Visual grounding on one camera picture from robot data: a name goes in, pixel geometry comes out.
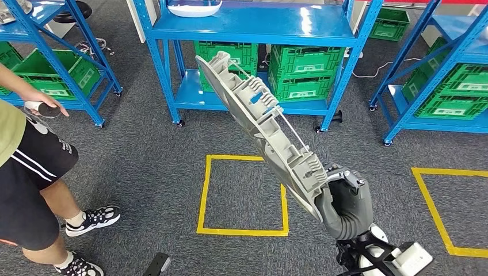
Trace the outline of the person's left hand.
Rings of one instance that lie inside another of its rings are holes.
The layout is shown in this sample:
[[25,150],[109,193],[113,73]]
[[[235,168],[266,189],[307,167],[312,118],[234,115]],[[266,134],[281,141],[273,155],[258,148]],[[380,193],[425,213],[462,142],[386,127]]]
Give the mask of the person's left hand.
[[60,102],[40,91],[28,92],[22,95],[21,98],[24,101],[24,108],[34,115],[45,118],[55,118],[59,115],[70,116]]

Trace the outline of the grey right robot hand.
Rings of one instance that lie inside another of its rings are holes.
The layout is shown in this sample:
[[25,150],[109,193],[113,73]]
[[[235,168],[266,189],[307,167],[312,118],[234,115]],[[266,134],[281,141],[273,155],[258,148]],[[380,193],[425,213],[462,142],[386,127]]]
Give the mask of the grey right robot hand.
[[326,169],[326,183],[315,199],[324,224],[329,228],[369,228],[373,220],[368,182],[357,171],[333,163]]

